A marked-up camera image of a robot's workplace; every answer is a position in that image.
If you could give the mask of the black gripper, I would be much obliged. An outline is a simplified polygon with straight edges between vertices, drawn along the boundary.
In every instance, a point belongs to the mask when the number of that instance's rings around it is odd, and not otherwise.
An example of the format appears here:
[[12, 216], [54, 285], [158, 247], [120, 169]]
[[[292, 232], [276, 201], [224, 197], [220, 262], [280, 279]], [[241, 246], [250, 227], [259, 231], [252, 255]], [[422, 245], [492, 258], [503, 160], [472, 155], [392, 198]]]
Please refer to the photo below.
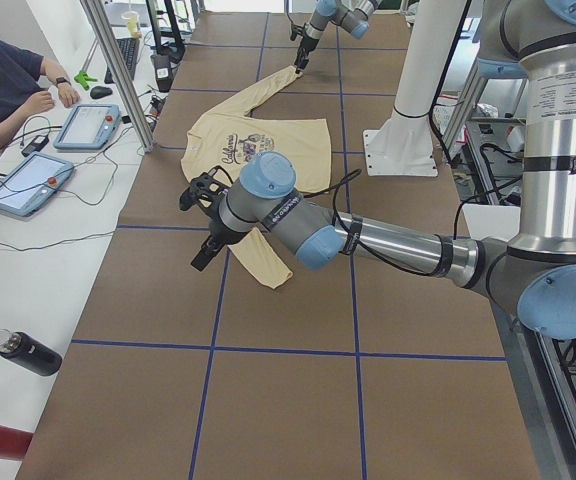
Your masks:
[[233, 230], [222, 221], [219, 215], [210, 220], [209, 231], [208, 243], [202, 244], [199, 252], [191, 261], [191, 266], [198, 271], [203, 271], [212, 259], [220, 253], [221, 248], [233, 243]]
[[294, 61], [295, 73], [300, 74], [305, 71], [309, 63], [309, 54], [317, 47], [317, 40], [303, 35], [297, 50], [297, 56]]

